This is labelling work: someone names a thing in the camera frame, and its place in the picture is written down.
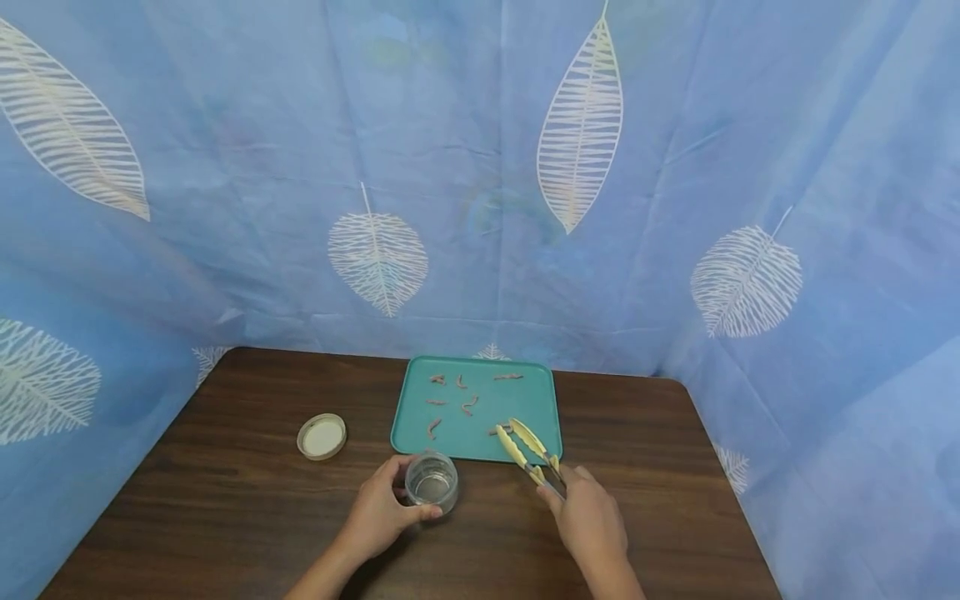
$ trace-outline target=leaf pattern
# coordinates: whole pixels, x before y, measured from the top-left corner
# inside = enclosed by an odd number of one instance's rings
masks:
[[[200,363],[200,370],[197,372],[197,387],[200,387],[200,384],[204,383],[206,377],[213,371],[213,368],[217,366],[217,363],[220,362],[220,359],[224,357],[229,350],[228,346],[209,346],[206,348],[193,348],[194,356],[197,357],[197,362]]]
[[[717,453],[717,458],[720,459],[720,466],[723,467],[723,472],[727,474],[727,479],[730,480],[733,493],[738,496],[744,493],[747,490],[747,471],[750,467],[750,459],[739,452],[727,450],[717,444],[713,445],[713,451]]]
[[[0,107],[51,175],[95,203],[150,221],[130,140],[86,85],[0,18]]]
[[[64,342],[0,319],[0,445],[90,424],[100,369]]]
[[[800,258],[753,226],[721,237],[690,278],[710,337],[742,338],[776,327],[803,285]]]
[[[500,351],[500,348],[498,348],[496,344],[487,344],[487,347],[474,354],[473,358],[483,358],[485,360],[510,360],[506,354]]]
[[[402,219],[371,212],[363,182],[360,189],[367,214],[348,214],[333,225],[330,264],[357,296],[394,317],[426,279],[426,251]]]
[[[567,234],[600,193],[622,124],[623,91],[605,3],[557,87],[537,148],[540,192]]]

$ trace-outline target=blue fabric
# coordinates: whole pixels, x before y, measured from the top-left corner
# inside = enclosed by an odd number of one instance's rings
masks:
[[[785,597],[960,595],[957,3],[0,18],[0,597],[239,345],[676,377]]]

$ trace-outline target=tongs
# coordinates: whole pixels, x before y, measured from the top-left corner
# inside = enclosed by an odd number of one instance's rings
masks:
[[[543,461],[550,466],[550,470],[553,471],[553,474],[556,475],[557,479],[563,482],[564,477],[560,475],[560,459],[556,454],[550,454],[547,451],[546,446],[543,445],[543,442],[540,441],[533,431],[529,427],[521,423],[516,419],[510,419],[510,429],[520,440],[526,445],[530,450],[543,459]],[[549,481],[547,481],[546,476],[543,475],[543,469],[540,466],[531,465],[527,461],[527,457],[523,455],[523,452],[520,450],[519,446],[516,445],[513,438],[510,437],[510,434],[507,433],[507,430],[504,429],[503,425],[497,424],[496,426],[496,436],[500,439],[500,443],[503,444],[504,449],[507,450],[507,454],[510,455],[512,459],[516,461],[520,468],[525,470],[530,478],[533,479],[538,486],[544,486],[548,490],[555,493],[560,499],[564,499],[564,495],[560,493],[557,488],[555,488]]]

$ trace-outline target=plastic tray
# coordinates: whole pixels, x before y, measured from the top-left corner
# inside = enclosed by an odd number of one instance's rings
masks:
[[[493,379],[506,373],[518,373],[523,378]],[[446,385],[430,381],[430,377],[439,374],[445,375]],[[457,375],[463,377],[465,390],[457,387]],[[473,413],[469,417],[461,405],[470,402],[474,394],[479,399],[469,407]],[[428,398],[445,400],[446,405],[429,404]],[[488,433],[497,423],[509,418],[523,421],[550,452],[557,456],[564,454],[557,395],[549,369],[514,361],[418,356],[407,366],[390,443],[402,454],[430,448],[452,458],[511,463],[513,460],[499,439]],[[433,430],[437,439],[430,440],[426,429],[434,419],[442,421]],[[543,465],[543,460],[516,441],[527,460]]]

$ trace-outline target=white lid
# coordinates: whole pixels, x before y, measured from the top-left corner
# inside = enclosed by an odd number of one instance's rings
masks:
[[[311,461],[324,461],[344,447],[347,424],[332,413],[317,415],[300,428],[297,448]]]

